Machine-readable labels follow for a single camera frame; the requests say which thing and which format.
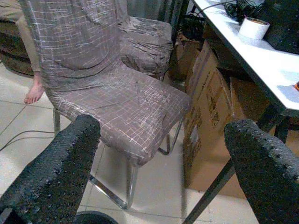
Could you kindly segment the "black equipment on table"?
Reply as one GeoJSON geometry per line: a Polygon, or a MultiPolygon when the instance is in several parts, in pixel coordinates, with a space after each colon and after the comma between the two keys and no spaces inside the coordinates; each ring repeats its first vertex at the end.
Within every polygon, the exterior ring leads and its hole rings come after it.
{"type": "Polygon", "coordinates": [[[270,24],[264,39],[276,50],[299,55],[299,0],[222,0],[229,17],[270,24]]]}

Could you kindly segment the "small brown cardboard box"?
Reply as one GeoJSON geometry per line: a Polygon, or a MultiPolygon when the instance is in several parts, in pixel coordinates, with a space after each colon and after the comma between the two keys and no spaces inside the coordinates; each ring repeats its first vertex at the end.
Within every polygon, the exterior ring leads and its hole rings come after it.
{"type": "Polygon", "coordinates": [[[188,39],[179,31],[169,62],[169,78],[185,81],[188,71],[194,64],[198,51],[202,49],[202,40],[188,39]]]}

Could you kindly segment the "white tape roll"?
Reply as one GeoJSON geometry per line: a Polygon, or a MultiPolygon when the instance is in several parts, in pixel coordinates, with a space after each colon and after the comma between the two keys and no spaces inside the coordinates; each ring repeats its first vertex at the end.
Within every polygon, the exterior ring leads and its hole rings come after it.
{"type": "Polygon", "coordinates": [[[260,19],[246,17],[239,29],[239,34],[254,40],[261,40],[265,36],[270,24],[260,19]]]}

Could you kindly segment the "person in beige trousers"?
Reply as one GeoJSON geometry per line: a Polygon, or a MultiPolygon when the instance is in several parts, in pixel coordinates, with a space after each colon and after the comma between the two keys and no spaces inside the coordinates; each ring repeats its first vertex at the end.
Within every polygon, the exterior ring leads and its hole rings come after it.
{"type": "Polygon", "coordinates": [[[39,57],[31,35],[30,27],[27,24],[23,10],[18,0],[0,0],[0,19],[14,22],[18,27],[21,38],[24,42],[27,54],[34,72],[33,84],[28,91],[24,103],[32,104],[37,102],[44,93],[41,78],[39,57]]]}

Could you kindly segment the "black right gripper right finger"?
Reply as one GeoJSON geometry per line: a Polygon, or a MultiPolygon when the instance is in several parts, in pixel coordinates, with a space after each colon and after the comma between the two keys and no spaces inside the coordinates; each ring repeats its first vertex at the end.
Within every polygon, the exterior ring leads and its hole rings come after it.
{"type": "Polygon", "coordinates": [[[259,224],[299,224],[299,157],[250,119],[227,124],[224,135],[259,224]]]}

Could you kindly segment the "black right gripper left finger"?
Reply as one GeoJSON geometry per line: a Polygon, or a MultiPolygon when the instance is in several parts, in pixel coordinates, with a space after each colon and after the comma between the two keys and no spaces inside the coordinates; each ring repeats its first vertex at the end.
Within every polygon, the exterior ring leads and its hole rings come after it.
{"type": "Polygon", "coordinates": [[[79,115],[0,197],[0,224],[72,224],[100,139],[100,123],[79,115]]]}

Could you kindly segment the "white table with dark frame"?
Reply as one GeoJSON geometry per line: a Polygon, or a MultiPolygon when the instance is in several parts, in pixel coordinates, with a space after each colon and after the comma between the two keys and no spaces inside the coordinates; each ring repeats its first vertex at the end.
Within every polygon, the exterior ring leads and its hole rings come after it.
{"type": "Polygon", "coordinates": [[[254,40],[238,33],[240,25],[225,15],[220,3],[211,0],[192,0],[203,14],[206,22],[234,55],[251,79],[265,93],[271,104],[257,124],[269,132],[273,127],[275,136],[286,141],[290,118],[299,118],[299,56],[275,50],[264,40],[254,40]]]}

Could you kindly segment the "large brown cardboard box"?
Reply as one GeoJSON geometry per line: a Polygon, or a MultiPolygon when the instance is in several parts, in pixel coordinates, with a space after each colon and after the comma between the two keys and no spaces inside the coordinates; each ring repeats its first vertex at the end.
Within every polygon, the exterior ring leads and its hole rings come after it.
{"type": "Polygon", "coordinates": [[[224,141],[226,124],[257,121],[270,102],[246,75],[222,69],[209,42],[198,53],[187,92],[192,101],[184,121],[185,187],[205,191],[230,158],[224,141]]]}

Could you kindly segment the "brown grid-pattern covered chair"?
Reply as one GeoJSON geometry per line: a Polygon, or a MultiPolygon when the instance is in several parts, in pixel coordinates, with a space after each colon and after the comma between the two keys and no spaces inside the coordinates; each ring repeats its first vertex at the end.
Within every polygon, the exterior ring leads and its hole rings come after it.
{"type": "Polygon", "coordinates": [[[173,50],[169,23],[128,15],[127,0],[114,0],[121,59],[129,68],[163,80],[173,50]]]}
{"type": "Polygon", "coordinates": [[[19,0],[40,58],[42,83],[54,108],[100,123],[103,143],[132,166],[127,199],[95,177],[96,188],[126,210],[139,167],[150,161],[190,107],[182,91],[121,61],[114,0],[19,0]]]}

